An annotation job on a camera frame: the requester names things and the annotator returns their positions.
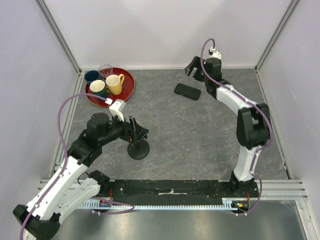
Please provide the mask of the black smartphone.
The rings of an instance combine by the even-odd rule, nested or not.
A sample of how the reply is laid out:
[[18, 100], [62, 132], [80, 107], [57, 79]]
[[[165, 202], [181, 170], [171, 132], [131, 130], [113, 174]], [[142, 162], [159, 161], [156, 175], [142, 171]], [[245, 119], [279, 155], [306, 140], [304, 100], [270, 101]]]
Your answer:
[[178, 83], [174, 88], [174, 93], [192, 100], [198, 100], [201, 95], [201, 90], [182, 83]]

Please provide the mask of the black phone stand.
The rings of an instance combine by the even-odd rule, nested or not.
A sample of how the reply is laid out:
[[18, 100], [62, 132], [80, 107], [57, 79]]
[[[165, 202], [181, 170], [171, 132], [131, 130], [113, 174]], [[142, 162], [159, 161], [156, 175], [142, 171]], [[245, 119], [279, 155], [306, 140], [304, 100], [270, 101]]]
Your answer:
[[145, 139], [141, 139], [136, 143], [129, 143], [127, 146], [128, 155], [134, 160], [142, 160], [148, 156], [150, 145]]

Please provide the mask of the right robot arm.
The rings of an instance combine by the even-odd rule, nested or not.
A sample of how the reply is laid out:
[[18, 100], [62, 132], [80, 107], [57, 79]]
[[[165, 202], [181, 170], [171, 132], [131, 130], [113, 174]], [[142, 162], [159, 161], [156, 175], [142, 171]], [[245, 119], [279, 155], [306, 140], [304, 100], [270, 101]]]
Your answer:
[[240, 151], [236, 167], [231, 172], [224, 191], [235, 197], [253, 194], [257, 184], [254, 171], [262, 148], [270, 141], [270, 111], [265, 103], [257, 104], [244, 97], [223, 78], [222, 61], [216, 57], [202, 59], [195, 56], [184, 69], [187, 76], [205, 84], [206, 91], [236, 114], [236, 138]]

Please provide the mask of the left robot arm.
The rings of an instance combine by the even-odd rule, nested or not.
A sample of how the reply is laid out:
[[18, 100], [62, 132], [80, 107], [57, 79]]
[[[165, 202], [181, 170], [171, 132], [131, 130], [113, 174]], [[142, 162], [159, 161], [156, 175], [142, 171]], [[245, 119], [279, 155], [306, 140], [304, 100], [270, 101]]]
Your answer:
[[118, 116], [109, 117], [98, 112], [91, 116], [78, 139], [64, 154], [59, 170], [47, 185], [28, 204], [17, 205], [13, 215], [21, 224], [21, 235], [28, 231], [37, 240], [50, 240], [58, 232], [64, 218], [86, 200], [104, 197], [110, 191], [110, 178], [95, 170], [75, 190], [65, 195], [74, 181], [102, 154], [102, 147], [122, 139], [129, 143], [128, 154], [139, 160], [150, 151], [149, 130], [144, 128], [133, 116], [123, 120]]

